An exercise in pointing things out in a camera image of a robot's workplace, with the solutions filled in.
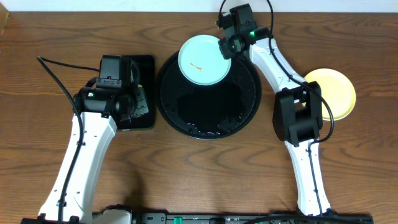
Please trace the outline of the mint plate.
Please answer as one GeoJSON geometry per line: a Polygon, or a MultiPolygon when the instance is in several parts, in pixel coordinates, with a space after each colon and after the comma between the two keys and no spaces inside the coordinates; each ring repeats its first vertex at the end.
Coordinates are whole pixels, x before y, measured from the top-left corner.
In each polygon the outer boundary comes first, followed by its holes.
{"type": "Polygon", "coordinates": [[[214,85],[228,74],[231,59],[225,59],[219,38],[197,35],[188,39],[178,53],[178,66],[184,77],[196,85],[214,85]]]}

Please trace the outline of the yellow plate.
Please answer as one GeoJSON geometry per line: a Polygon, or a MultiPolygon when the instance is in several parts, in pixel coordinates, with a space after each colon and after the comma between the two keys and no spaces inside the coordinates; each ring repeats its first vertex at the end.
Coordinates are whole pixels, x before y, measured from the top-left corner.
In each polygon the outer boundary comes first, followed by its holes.
{"type": "Polygon", "coordinates": [[[356,103],[356,92],[351,81],[341,72],[330,68],[319,68],[305,76],[307,82],[316,81],[322,91],[322,97],[331,109],[333,119],[347,117],[356,103]]]}

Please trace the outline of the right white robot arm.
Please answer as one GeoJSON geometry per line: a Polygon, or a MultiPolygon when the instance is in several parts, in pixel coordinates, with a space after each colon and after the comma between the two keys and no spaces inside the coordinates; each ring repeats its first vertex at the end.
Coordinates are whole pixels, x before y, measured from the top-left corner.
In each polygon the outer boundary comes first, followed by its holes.
{"type": "Polygon", "coordinates": [[[219,14],[224,30],[219,42],[225,59],[243,57],[257,66],[275,93],[272,125],[292,160],[298,190],[298,208],[304,215],[323,216],[330,203],[323,187],[317,157],[323,126],[321,96],[317,82],[307,82],[281,54],[272,29],[258,27],[251,12],[219,14]]]}

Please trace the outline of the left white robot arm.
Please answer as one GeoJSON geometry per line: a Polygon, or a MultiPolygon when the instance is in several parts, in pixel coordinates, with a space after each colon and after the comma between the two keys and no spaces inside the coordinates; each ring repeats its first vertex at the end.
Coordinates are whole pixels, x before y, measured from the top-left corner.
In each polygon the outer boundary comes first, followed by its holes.
{"type": "Polygon", "coordinates": [[[99,75],[71,96],[48,68],[37,60],[62,89],[73,108],[72,131],[57,179],[37,218],[22,223],[137,223],[138,216],[124,205],[112,205],[93,214],[93,199],[106,151],[119,125],[146,113],[140,86],[139,63],[129,56],[104,55],[99,75]]]}

